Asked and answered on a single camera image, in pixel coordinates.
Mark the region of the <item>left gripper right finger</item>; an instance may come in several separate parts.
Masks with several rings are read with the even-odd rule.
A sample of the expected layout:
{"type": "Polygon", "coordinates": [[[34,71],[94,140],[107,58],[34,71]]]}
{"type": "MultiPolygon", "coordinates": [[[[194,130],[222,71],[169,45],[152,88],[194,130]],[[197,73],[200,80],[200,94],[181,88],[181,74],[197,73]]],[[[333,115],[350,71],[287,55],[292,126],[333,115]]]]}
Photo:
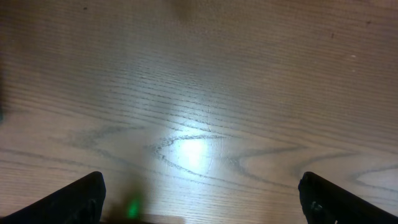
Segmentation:
{"type": "Polygon", "coordinates": [[[397,217],[320,177],[305,172],[300,204],[308,224],[397,224],[397,217]]]}

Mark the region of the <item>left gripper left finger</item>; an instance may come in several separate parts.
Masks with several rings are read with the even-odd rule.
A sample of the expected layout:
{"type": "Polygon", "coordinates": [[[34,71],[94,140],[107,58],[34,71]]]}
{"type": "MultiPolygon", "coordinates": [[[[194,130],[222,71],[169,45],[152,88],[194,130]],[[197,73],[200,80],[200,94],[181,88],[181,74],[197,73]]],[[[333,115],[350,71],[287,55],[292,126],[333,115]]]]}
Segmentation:
{"type": "Polygon", "coordinates": [[[41,200],[1,218],[1,224],[97,224],[106,187],[102,173],[92,172],[41,200]]]}

